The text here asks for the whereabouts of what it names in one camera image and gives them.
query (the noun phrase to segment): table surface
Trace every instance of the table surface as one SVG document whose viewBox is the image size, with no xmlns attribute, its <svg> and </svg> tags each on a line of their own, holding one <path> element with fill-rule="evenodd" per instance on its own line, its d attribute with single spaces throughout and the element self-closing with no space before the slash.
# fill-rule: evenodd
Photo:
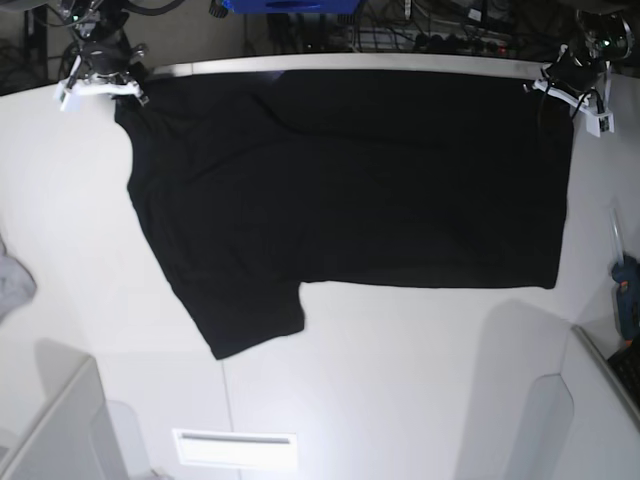
<svg viewBox="0 0 640 480">
<path fill-rule="evenodd" d="M 349 54 L 158 73 L 293 68 L 533 79 L 540 65 Z M 0 98 L 0 233 L 39 287 L 31 305 L 0 325 L 0 441 L 24 428 L 61 381 L 56 372 L 81 350 L 97 358 L 107 398 L 137 415 L 152 465 L 176 478 L 239 475 L 180 466 L 171 428 L 298 434 L 297 473 L 244 471 L 243 480 L 500 478 L 531 382 L 560 371 L 570 325 L 583 326 L 605 355 L 619 344 L 609 208 L 617 205 L 626 247 L 640 254 L 635 79 L 614 77 L 614 134 L 594 138 L 576 120 L 555 289 L 303 285 L 303 333 L 223 362 L 208 352 L 140 231 L 126 191 L 131 145 L 113 122 L 113 103 L 87 99 L 79 112 L 61 114 L 52 93 Z M 7 367 L 16 364 L 19 377 Z"/>
</svg>

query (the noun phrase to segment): vent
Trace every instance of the vent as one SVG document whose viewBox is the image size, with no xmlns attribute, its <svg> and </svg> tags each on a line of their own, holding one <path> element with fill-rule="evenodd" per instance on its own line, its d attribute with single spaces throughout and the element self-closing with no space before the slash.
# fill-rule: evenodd
<svg viewBox="0 0 640 480">
<path fill-rule="evenodd" d="M 247 434 L 174 429 L 183 465 L 292 470 L 298 465 L 294 434 Z"/>
</svg>

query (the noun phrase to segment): white panel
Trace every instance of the white panel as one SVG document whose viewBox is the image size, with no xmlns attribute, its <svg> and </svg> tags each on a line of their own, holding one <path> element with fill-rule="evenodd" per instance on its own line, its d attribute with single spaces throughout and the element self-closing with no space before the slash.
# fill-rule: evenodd
<svg viewBox="0 0 640 480">
<path fill-rule="evenodd" d="M 573 397 L 575 418 L 553 480 L 638 478 L 640 430 L 574 332 L 562 378 Z"/>
<path fill-rule="evenodd" d="M 460 292 L 335 283 L 303 292 L 304 333 L 225 361 L 236 431 L 300 441 L 297 474 L 244 480 L 504 471 L 532 382 L 560 369 L 568 324 L 500 305 L 499 292 L 463 291 L 465 302 Z"/>
<path fill-rule="evenodd" d="M 407 53 L 329 53 L 314 55 L 278 55 L 212 60 L 193 64 L 193 74 L 229 72 L 272 72 L 282 70 L 417 70 L 534 80 L 540 76 L 540 64 L 514 62 L 500 58 Z"/>
<path fill-rule="evenodd" d="M 295 469 L 298 447 L 291 434 L 173 431 L 180 462 L 210 468 Z"/>
<path fill-rule="evenodd" d="M 174 428 L 231 430 L 222 370 L 210 353 L 102 355 L 100 373 L 109 400 L 130 407 L 128 421 L 137 423 L 116 431 L 140 429 L 152 468 L 179 480 L 237 480 L 235 470 L 182 465 L 174 444 Z"/>
<path fill-rule="evenodd" d="M 68 382 L 7 455 L 2 480 L 127 480 L 95 360 Z"/>
<path fill-rule="evenodd" d="M 573 399 L 560 374 L 529 391 L 505 480 L 550 480 L 573 421 Z"/>
</svg>

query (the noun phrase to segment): t-shirt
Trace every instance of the t-shirt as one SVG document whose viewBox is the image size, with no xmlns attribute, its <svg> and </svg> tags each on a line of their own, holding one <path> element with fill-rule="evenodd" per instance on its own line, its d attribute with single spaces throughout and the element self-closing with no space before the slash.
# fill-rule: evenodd
<svg viewBox="0 0 640 480">
<path fill-rule="evenodd" d="M 555 285 L 573 128 L 522 81 L 291 71 L 145 90 L 116 112 L 131 200 L 218 359 L 302 330 L 301 282 Z"/>
</svg>

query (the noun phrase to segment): blue box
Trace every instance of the blue box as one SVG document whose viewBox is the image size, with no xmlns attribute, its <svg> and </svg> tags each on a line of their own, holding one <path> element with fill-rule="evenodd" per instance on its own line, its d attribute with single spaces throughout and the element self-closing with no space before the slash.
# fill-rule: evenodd
<svg viewBox="0 0 640 480">
<path fill-rule="evenodd" d="M 359 0 L 223 0 L 235 13 L 338 13 L 352 14 Z"/>
</svg>

